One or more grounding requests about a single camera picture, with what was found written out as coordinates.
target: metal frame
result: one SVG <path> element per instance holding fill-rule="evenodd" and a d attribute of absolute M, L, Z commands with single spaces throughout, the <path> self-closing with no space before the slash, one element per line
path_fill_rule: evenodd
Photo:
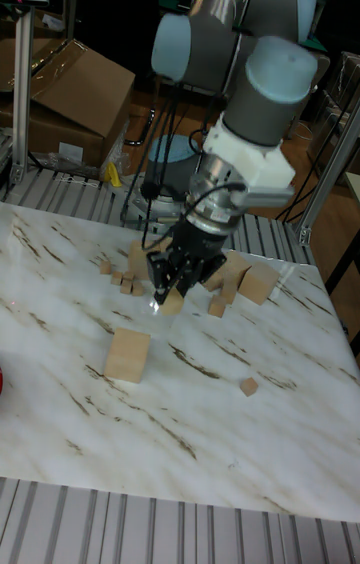
<path fill-rule="evenodd" d="M 297 242 L 301 245 L 310 244 L 312 226 L 327 199 L 332 187 L 339 177 L 346 160 L 350 156 L 352 148 L 360 134 L 360 99 L 356 102 L 355 108 L 344 128 L 341 138 L 319 179 L 318 185 L 313 192 L 310 201 L 299 222 L 294 226 L 294 233 Z"/>
<path fill-rule="evenodd" d="M 13 165 L 11 181 L 19 183 L 27 171 L 30 79 L 34 30 L 34 8 L 16 24 L 13 119 Z"/>

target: open cardboard box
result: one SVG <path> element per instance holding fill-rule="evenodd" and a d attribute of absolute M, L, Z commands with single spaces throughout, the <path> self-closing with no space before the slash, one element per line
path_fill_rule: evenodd
<path fill-rule="evenodd" d="M 0 88 L 2 44 L 11 41 L 0 42 Z M 31 79 L 29 149 L 100 167 L 128 118 L 134 78 L 77 40 L 58 46 Z M 12 126 L 12 112 L 11 96 L 0 96 L 1 127 Z"/>
<path fill-rule="evenodd" d="M 62 15 L 58 13 L 48 13 L 47 9 L 35 9 L 34 15 L 34 38 L 43 39 L 65 39 L 65 30 L 57 30 L 50 28 L 46 20 L 51 18 L 52 21 L 62 22 Z M 16 22 L 11 19 L 10 15 L 0 20 L 0 39 L 14 38 L 16 32 Z"/>

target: yellow object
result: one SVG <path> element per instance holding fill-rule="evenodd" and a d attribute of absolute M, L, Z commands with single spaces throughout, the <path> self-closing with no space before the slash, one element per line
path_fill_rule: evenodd
<path fill-rule="evenodd" d="M 109 164 L 107 165 L 104 175 L 104 182 L 111 182 L 112 186 L 114 186 L 115 188 L 122 186 L 114 162 L 109 162 Z"/>

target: blue object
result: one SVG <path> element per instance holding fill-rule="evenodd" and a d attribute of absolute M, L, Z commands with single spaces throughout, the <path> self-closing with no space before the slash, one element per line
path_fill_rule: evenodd
<path fill-rule="evenodd" d="M 164 161 L 166 140 L 167 140 L 167 135 L 164 135 L 162 138 L 158 162 Z M 152 143 L 150 149 L 150 155 L 149 155 L 149 160 L 151 162 L 154 162 L 155 160 L 158 142 L 159 142 L 159 138 L 154 140 L 154 142 Z M 194 152 L 191 150 L 189 146 L 189 138 L 185 137 L 185 135 L 178 135 L 178 134 L 174 135 L 169 152 L 168 162 L 181 162 L 182 160 L 187 160 L 188 157 L 192 157 L 193 155 Z"/>

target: small wooden cube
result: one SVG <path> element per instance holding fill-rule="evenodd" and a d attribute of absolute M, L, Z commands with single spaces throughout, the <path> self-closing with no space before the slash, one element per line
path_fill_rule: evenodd
<path fill-rule="evenodd" d="M 163 315 L 177 315 L 180 313 L 183 305 L 184 298 L 174 286 L 169 292 L 164 304 L 160 305 L 160 311 Z"/>
<path fill-rule="evenodd" d="M 134 277 L 135 277 L 135 274 L 133 273 L 133 271 L 125 271 L 125 273 L 123 275 L 123 281 L 129 280 L 129 282 L 132 282 Z"/>
<path fill-rule="evenodd" d="M 120 292 L 124 293 L 125 295 L 130 295 L 132 291 L 132 282 L 130 280 L 124 280 L 121 282 L 121 289 Z"/>
<path fill-rule="evenodd" d="M 255 382 L 253 377 L 249 377 L 247 380 L 244 380 L 240 385 L 240 388 L 243 393 L 245 393 L 246 397 L 250 397 L 250 395 L 254 395 L 258 389 L 258 383 Z"/>
<path fill-rule="evenodd" d="M 221 273 L 221 269 L 215 271 L 215 273 L 209 277 L 209 279 L 205 282 L 204 287 L 206 288 L 209 293 L 216 291 L 216 289 L 221 288 L 224 284 L 224 277 Z"/>
<path fill-rule="evenodd" d="M 146 253 L 141 248 L 139 240 L 133 240 L 130 244 L 130 252 L 128 257 L 129 271 L 134 273 L 138 280 L 148 280 L 149 273 L 147 268 Z"/>
<path fill-rule="evenodd" d="M 144 370 L 150 335 L 117 328 L 107 356 L 104 375 L 138 384 Z"/>
<path fill-rule="evenodd" d="M 114 271 L 111 278 L 111 284 L 115 284 L 115 286 L 120 286 L 121 280 L 122 280 L 122 272 Z"/>
<path fill-rule="evenodd" d="M 135 295 L 135 297 L 141 297 L 141 295 L 144 295 L 144 287 L 141 282 L 138 282 L 138 280 L 133 282 L 132 294 Z"/>
<path fill-rule="evenodd" d="M 111 262 L 109 260 L 102 260 L 100 262 L 100 275 L 110 275 L 111 273 Z"/>
<path fill-rule="evenodd" d="M 213 295 L 209 304 L 209 315 L 214 317 L 222 317 L 226 308 L 226 300 L 221 295 Z"/>
<path fill-rule="evenodd" d="M 233 277 L 224 279 L 224 285 L 221 289 L 221 297 L 223 297 L 227 304 L 232 304 L 237 293 L 237 283 L 234 281 Z"/>
<path fill-rule="evenodd" d="M 271 295 L 279 277 L 280 274 L 268 264 L 256 262 L 245 274 L 239 293 L 261 305 Z"/>

